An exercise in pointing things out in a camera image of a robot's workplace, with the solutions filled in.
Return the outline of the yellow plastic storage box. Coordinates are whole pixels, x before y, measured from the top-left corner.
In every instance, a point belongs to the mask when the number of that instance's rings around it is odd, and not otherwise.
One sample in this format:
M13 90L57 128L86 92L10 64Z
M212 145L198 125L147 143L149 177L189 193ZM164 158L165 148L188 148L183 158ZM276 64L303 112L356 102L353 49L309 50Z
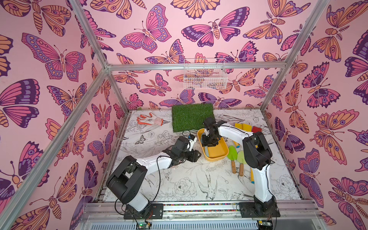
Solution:
M209 162L215 162L224 159L229 154L229 148L224 140L221 138L217 146L214 147L204 147L202 144L202 135L205 133L205 129L202 128L197 131L197 136L199 138L199 144L204 153L204 158Z

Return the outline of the green trowel wooden handle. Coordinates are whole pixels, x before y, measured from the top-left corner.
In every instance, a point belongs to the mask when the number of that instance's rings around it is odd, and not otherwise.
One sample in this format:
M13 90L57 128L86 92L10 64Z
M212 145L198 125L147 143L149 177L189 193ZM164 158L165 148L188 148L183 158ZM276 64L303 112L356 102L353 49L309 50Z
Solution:
M229 149L229 153L227 157L231 161L232 173L236 174L237 171L236 171L235 161L237 160L238 153L234 146L229 146L228 149Z

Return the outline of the yellow green narrow trowel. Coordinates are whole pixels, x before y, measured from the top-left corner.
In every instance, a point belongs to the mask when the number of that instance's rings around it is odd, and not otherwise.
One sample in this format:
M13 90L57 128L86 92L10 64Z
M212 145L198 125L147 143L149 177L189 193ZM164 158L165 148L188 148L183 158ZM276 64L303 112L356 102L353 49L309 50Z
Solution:
M244 176L244 165L246 164L245 157L244 157L244 151L243 150L241 150L241 151L238 152L237 161L240 163L240 166L239 166L239 176L240 177L243 177Z

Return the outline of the red shovel wooden handle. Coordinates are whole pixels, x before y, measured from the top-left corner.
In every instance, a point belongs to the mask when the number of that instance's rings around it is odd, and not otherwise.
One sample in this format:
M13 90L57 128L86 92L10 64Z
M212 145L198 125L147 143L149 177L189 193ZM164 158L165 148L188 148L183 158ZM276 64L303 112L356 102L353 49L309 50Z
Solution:
M252 127L252 132L253 133L262 132L262 129L260 127L253 126Z

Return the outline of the green shovel yellow handle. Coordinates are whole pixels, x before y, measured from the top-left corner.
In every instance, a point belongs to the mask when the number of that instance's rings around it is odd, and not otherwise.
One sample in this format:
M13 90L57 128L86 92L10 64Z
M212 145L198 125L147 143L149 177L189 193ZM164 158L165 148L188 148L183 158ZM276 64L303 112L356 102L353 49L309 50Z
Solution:
M233 143L234 143L235 148L240 148L240 144L239 143L237 143L235 141Z

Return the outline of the yellow shovel wooden handle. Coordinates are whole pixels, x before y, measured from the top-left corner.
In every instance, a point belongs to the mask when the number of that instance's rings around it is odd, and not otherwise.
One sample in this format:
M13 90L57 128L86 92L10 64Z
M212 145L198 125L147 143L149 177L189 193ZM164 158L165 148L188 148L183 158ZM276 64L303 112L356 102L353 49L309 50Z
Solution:
M243 130L243 124L235 123L234 125L236 128Z

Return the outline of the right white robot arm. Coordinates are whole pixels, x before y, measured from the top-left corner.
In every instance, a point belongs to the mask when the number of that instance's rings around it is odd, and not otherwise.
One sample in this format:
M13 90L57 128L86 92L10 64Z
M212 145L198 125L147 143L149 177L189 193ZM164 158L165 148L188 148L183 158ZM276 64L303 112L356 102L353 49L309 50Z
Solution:
M228 147L221 147L220 142L227 138L243 147L243 156L252 168L255 179L254 207L248 216L276 216L276 198L270 191L268 166L272 163L272 151L262 132L249 132L229 125L225 121L208 118L203 122L204 132L198 134L201 147L206 157L229 153Z

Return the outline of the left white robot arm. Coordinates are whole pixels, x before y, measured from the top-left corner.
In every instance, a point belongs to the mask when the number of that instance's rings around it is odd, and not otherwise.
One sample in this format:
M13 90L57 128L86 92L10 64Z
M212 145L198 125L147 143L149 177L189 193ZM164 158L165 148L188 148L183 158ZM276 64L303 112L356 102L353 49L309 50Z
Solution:
M197 138L194 135L180 136L176 143L157 155L136 159L126 156L106 181L107 188L123 205L142 213L151 205L140 191L146 176L169 169L185 162L195 163L201 157L198 150L193 149Z

